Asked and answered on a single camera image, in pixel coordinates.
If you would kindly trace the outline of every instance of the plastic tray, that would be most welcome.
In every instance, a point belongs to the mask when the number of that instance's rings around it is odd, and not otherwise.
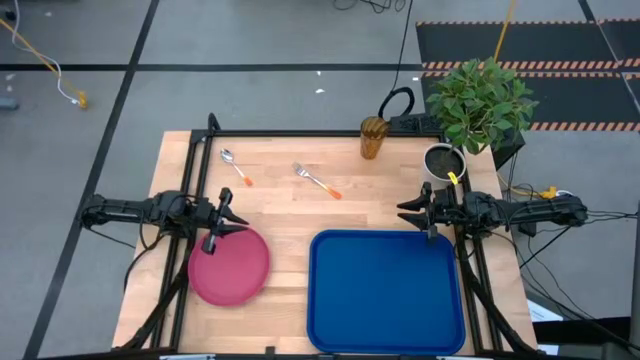
[[[453,247],[413,231],[327,230],[311,243],[307,333],[319,350],[450,355],[465,340]]]

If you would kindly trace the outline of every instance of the spoon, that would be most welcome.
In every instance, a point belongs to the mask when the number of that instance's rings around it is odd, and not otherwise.
[[[240,174],[240,176],[242,177],[242,180],[244,180],[244,183],[247,184],[247,186],[253,185],[253,181],[251,181],[251,179],[249,179],[248,176],[245,176],[242,170],[240,170],[240,168],[238,167],[238,165],[236,165],[236,163],[233,162],[233,153],[231,151],[227,149],[220,150],[220,157],[222,158],[222,161],[233,165],[233,167],[236,169],[238,174]]]

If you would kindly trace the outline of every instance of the red plate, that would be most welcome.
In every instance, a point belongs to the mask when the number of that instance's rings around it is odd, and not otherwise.
[[[204,236],[189,259],[189,282],[204,301],[217,306],[242,305],[264,287],[269,249],[260,234],[247,229],[216,239],[213,255],[202,251]]]

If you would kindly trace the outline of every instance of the black pot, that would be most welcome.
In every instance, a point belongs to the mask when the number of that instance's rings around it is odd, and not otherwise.
[[[498,150],[495,150],[495,146],[491,145],[496,170],[500,169],[502,165],[509,161],[525,144],[522,134],[520,132],[516,133],[513,129],[505,131],[504,137],[505,139],[502,142],[502,146],[500,146]]]

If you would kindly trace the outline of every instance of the black mat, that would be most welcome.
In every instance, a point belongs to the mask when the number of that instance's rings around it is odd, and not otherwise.
[[[605,20],[602,31],[624,68],[640,68],[640,20]]]
[[[493,56],[501,30],[501,22],[418,22],[418,43],[422,62],[429,64],[466,61],[472,58],[486,59]],[[602,61],[603,69],[607,61],[611,62],[607,68],[613,68],[614,64],[613,55],[594,22],[509,24],[500,60],[579,63],[594,61],[596,64]],[[542,68],[538,66],[536,64],[535,69],[549,70],[545,69],[548,67],[546,63]]]
[[[635,95],[636,99],[640,101],[640,73],[639,74],[625,74],[627,83],[631,88],[631,91]]]
[[[424,99],[445,74],[423,74]],[[540,101],[532,130],[640,130],[638,110],[619,73],[519,72],[517,76],[534,91],[531,98]]]

